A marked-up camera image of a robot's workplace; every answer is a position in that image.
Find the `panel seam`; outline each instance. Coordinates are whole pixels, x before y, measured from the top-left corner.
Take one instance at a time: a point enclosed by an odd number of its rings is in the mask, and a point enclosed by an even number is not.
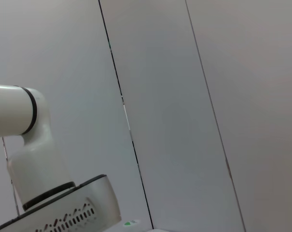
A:
[[[110,43],[109,36],[108,36],[108,33],[107,33],[106,23],[105,23],[105,19],[104,19],[103,10],[102,10],[102,6],[101,6],[101,1],[100,0],[98,0],[98,4],[99,4],[100,10],[101,10],[101,14],[102,14],[103,24],[104,24],[104,28],[105,28],[107,40],[108,40],[109,47],[110,47],[110,51],[111,51],[111,58],[112,58],[112,62],[113,62],[113,67],[115,69],[115,73],[116,73],[116,77],[117,77],[117,81],[118,81],[118,86],[119,86],[120,94],[122,96],[122,102],[124,104],[124,98],[123,98],[123,95],[122,95],[120,81],[119,81],[119,78],[118,78],[116,64],[115,64],[115,61],[114,61],[114,58],[113,58],[113,54],[112,54],[111,43]],[[151,217],[151,213],[150,213],[150,208],[149,208],[149,204],[148,204],[148,200],[147,200],[147,196],[146,196],[146,191],[145,191],[144,183],[142,181],[142,176],[141,176],[141,172],[140,172],[140,168],[139,168],[138,158],[137,158],[137,155],[136,155],[134,141],[133,141],[133,137],[132,137],[132,134],[131,134],[131,130],[130,130],[130,137],[131,137],[132,146],[133,146],[133,149],[134,149],[134,154],[135,154],[136,163],[137,163],[137,167],[138,167],[138,171],[139,171],[139,176],[140,176],[140,180],[141,180],[142,189],[143,189],[143,192],[144,192],[144,196],[145,196],[145,200],[146,200],[146,204],[147,204],[147,208],[148,208],[148,213],[149,213],[149,218],[150,218],[151,226],[152,226],[152,229],[154,229],[153,221],[152,221],[152,217]]]
[[[5,145],[5,141],[4,141],[4,138],[3,137],[2,137],[2,142],[3,142],[3,148],[4,148],[5,158],[6,158],[6,162],[7,162],[8,159],[7,159],[6,145]],[[14,184],[13,184],[13,181],[12,180],[11,180],[11,184],[12,184],[12,191],[13,191],[13,196],[14,196],[15,207],[16,207],[16,211],[17,211],[17,216],[20,216],[19,208],[18,208],[18,203],[17,203],[17,198],[16,198],[16,193],[15,193],[15,187],[14,187]]]
[[[228,172],[229,172],[231,181],[232,181],[232,185],[233,185],[233,189],[234,189],[234,194],[235,194],[235,197],[236,197],[236,202],[237,202],[238,210],[239,210],[240,217],[241,217],[241,222],[242,222],[243,230],[244,230],[244,232],[246,232],[247,230],[246,230],[246,227],[245,227],[245,224],[244,224],[244,220],[243,220],[243,216],[242,216],[242,212],[241,212],[241,208],[240,208],[238,196],[237,196],[237,193],[236,193],[236,188],[235,188],[235,185],[234,185],[232,173],[231,173],[231,170],[230,170],[230,167],[229,167],[229,163],[228,163],[228,159],[227,159],[227,156],[226,156],[226,151],[225,151],[225,148],[224,148],[224,144],[223,144],[223,140],[222,140],[222,136],[221,136],[221,132],[220,132],[220,128],[219,128],[217,116],[215,114],[213,102],[212,102],[212,99],[211,99],[210,90],[209,90],[209,87],[208,87],[208,83],[207,83],[207,79],[206,79],[206,75],[205,75],[205,70],[204,70],[202,58],[200,56],[199,48],[198,48],[198,45],[197,45],[197,40],[196,40],[196,36],[195,36],[195,32],[194,32],[194,28],[193,28],[193,24],[192,24],[191,15],[190,15],[190,11],[189,11],[189,7],[188,7],[187,0],[185,0],[185,5],[186,5],[186,9],[187,9],[188,16],[189,16],[189,20],[190,20],[190,24],[191,24],[191,29],[192,29],[192,32],[193,32],[194,40],[195,40],[195,45],[196,45],[196,48],[197,48],[197,53],[198,53],[199,61],[200,61],[200,64],[201,64],[201,67],[202,67],[202,71],[203,71],[203,75],[204,75],[204,79],[205,79],[205,82],[206,82],[206,87],[207,87],[207,91],[208,91],[208,95],[209,95],[209,99],[210,99],[210,103],[211,103],[211,107],[212,107],[214,119],[215,119],[215,122],[216,122],[216,125],[217,125],[217,129],[218,129],[218,132],[219,132],[220,141],[221,141],[222,148],[223,148],[223,152],[224,152],[224,156],[225,156],[226,166],[227,166],[227,169],[228,169]]]

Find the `black band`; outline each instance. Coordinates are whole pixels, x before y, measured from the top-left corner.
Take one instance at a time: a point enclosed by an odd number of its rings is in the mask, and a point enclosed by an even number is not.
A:
[[[37,203],[40,203],[41,201],[44,201],[45,199],[47,199],[51,196],[54,196],[55,194],[57,194],[59,192],[62,192],[66,189],[73,188],[73,187],[75,187],[74,182],[68,182],[66,184],[60,185],[58,187],[55,187],[55,188],[41,194],[40,196],[33,198],[32,200],[25,203],[22,207],[26,211],[27,209],[31,208],[32,206],[36,205]]]
[[[21,87],[21,88],[29,95],[29,97],[31,99],[31,103],[32,103],[32,108],[33,108],[31,123],[30,123],[28,129],[26,129],[26,131],[21,134],[21,135],[24,135],[24,134],[27,134],[33,128],[33,126],[36,122],[36,118],[38,116],[38,107],[36,105],[36,101],[35,101],[35,98],[32,95],[32,93],[29,90],[27,90],[26,88],[23,88],[23,87]]]

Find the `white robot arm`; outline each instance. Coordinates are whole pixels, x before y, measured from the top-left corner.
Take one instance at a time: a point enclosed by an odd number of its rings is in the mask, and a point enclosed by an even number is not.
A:
[[[25,142],[7,168],[26,213],[0,232],[100,232],[121,220],[106,175],[75,186],[54,143],[46,100],[37,90],[0,85],[0,137],[10,135],[21,135]]]

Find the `vent grille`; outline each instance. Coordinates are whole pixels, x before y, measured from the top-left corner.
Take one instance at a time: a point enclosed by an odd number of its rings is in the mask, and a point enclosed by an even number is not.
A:
[[[55,218],[52,223],[47,223],[43,228],[34,232],[73,232],[83,231],[87,224],[95,223],[97,213],[94,207],[85,203],[79,209],[74,209],[72,213],[66,213],[63,217]]]

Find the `white wall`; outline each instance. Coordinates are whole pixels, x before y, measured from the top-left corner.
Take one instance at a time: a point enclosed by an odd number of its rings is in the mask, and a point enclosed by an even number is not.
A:
[[[243,231],[185,1],[101,4],[154,227]]]
[[[188,6],[247,231],[292,231],[292,0]]]
[[[123,222],[141,219],[151,229],[97,1],[0,0],[0,84],[41,91],[75,183],[107,174]],[[10,156],[22,139],[6,144]]]

